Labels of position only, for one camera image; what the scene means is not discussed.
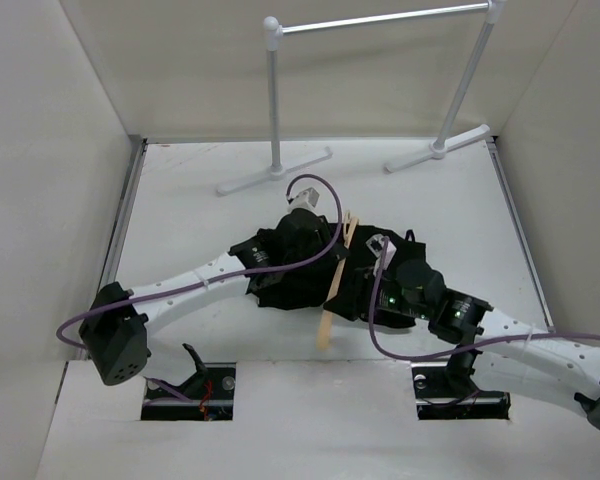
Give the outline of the beige wooden hanger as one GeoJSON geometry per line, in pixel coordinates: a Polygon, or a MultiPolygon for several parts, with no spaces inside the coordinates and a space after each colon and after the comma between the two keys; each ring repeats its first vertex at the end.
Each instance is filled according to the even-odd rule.
{"type": "MultiPolygon", "coordinates": [[[[350,247],[350,244],[352,242],[352,239],[353,239],[355,230],[358,226],[358,223],[359,223],[359,218],[352,215],[350,210],[347,210],[345,213],[345,216],[344,216],[344,223],[343,223],[343,242],[344,242],[344,247],[346,249],[348,249],[350,247]]],[[[345,264],[346,264],[346,260],[341,259],[336,267],[336,270],[335,270],[335,273],[334,273],[334,276],[333,276],[333,279],[332,279],[332,282],[330,285],[330,289],[329,289],[329,292],[328,292],[328,295],[326,298],[327,301],[331,301],[332,299],[334,299],[339,291],[345,264]]],[[[326,308],[323,308],[321,319],[320,319],[320,324],[319,324],[319,327],[317,330],[316,344],[315,344],[316,348],[319,351],[325,351],[329,348],[333,316],[334,316],[334,314],[331,311],[327,310],[326,308]]]]}

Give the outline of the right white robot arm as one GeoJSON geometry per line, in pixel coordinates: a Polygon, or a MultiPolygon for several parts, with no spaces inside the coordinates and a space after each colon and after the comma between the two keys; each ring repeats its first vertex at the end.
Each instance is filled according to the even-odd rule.
{"type": "Polygon", "coordinates": [[[395,247],[383,235],[367,241],[375,257],[366,276],[368,325],[422,323],[449,348],[383,355],[411,363],[445,357],[444,384],[455,395],[515,393],[569,410],[600,431],[600,334],[550,332],[450,289],[413,246],[395,247]]]}

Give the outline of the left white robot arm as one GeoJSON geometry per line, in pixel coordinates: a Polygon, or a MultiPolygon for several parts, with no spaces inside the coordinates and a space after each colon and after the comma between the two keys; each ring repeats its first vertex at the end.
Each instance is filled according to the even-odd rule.
{"type": "Polygon", "coordinates": [[[79,337],[102,382],[119,385],[135,376],[163,379],[177,394],[194,398],[204,373],[191,364],[167,367],[152,344],[167,326],[212,304],[254,295],[279,309],[321,304],[328,274],[346,255],[344,216],[335,222],[314,209],[319,194],[309,187],[289,195],[288,211],[273,229],[229,248],[204,265],[150,285],[102,287],[81,320],[79,337]]]}

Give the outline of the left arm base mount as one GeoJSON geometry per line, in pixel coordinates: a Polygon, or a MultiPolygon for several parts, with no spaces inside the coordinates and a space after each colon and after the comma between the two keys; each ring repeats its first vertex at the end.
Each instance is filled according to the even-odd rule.
{"type": "Polygon", "coordinates": [[[142,421],[231,421],[234,414],[236,364],[211,363],[180,386],[147,381],[142,421]]]}

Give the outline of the black trousers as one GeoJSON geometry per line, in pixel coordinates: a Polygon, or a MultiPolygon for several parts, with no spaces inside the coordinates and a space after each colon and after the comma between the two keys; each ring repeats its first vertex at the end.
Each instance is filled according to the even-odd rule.
{"type": "Polygon", "coordinates": [[[349,321],[357,321],[354,318],[354,241],[367,234],[381,234],[389,240],[395,237],[405,239],[412,236],[415,240],[414,232],[411,230],[401,237],[392,230],[380,229],[372,225],[359,225],[348,248],[348,257],[340,288],[334,299],[326,300],[336,267],[319,271],[317,275],[312,274],[311,276],[308,274],[286,275],[281,283],[268,287],[260,293],[251,293],[258,299],[258,306],[283,311],[322,307],[336,316],[349,321]]]}

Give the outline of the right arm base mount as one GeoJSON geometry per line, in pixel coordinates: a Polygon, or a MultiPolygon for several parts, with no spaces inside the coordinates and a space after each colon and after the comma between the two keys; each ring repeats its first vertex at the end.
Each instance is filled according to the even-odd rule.
{"type": "Polygon", "coordinates": [[[411,366],[416,413],[421,421],[508,420],[511,397],[500,391],[481,391],[471,382],[453,384],[445,362],[411,366]]]}

